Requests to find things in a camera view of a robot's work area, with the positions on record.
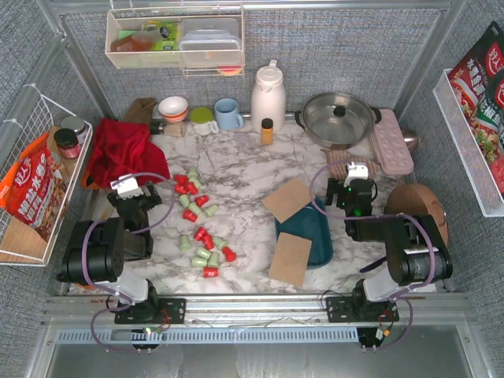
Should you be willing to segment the teal storage basket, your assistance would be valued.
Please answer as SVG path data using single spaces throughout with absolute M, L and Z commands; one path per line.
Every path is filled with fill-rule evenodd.
M 328 218 L 309 203 L 283 223 L 275 220 L 276 237 L 288 233 L 310 240 L 307 269 L 319 269 L 333 258 L 334 249 Z

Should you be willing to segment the brown cardboard sheet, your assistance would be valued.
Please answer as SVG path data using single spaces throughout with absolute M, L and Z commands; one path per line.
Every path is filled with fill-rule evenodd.
M 299 178 L 293 178 L 262 200 L 274 218 L 283 223 L 311 201 L 309 187 Z
M 269 278 L 301 287 L 304 283 L 312 242 L 281 232 L 269 269 Z

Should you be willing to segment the green coffee capsule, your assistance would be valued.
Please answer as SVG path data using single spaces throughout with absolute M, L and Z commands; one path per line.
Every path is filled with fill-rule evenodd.
M 222 250 L 228 245 L 228 242 L 220 237 L 213 237 L 213 244 L 218 250 Z

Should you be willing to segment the red coffee capsule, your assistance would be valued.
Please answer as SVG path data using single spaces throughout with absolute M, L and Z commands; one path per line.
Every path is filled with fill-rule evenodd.
M 227 262 L 233 262 L 237 258 L 237 254 L 228 246 L 222 248 L 222 253 Z

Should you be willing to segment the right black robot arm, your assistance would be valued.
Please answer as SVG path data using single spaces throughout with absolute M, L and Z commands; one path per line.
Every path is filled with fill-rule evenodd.
M 419 183 L 397 186 L 389 195 L 382 217 L 373 217 L 376 183 L 356 179 L 349 184 L 328 179 L 326 205 L 346 215 L 346 233 L 356 242 L 381 242 L 385 255 L 363 272 L 349 297 L 325 299 L 331 323 L 399 319 L 396 300 L 423 283 L 451 277 L 453 263 L 447 249 L 446 212 L 434 192 Z

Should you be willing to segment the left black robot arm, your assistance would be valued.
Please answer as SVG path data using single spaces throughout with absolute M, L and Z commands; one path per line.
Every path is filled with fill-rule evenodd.
M 149 182 L 137 197 L 122 199 L 110 193 L 107 199 L 117 210 L 118 216 L 111 217 L 91 230 L 90 220 L 74 225 L 57 280 L 63 283 L 87 285 L 83 273 L 82 249 L 87 248 L 87 272 L 93 284 L 102 285 L 113 294 L 124 295 L 118 306 L 132 306 L 116 311 L 118 324 L 151 322 L 160 315 L 158 294 L 154 285 L 136 276 L 124 267 L 127 261 L 147 260 L 151 257 L 154 240 L 150 234 L 148 211 L 161 204 L 154 184 Z

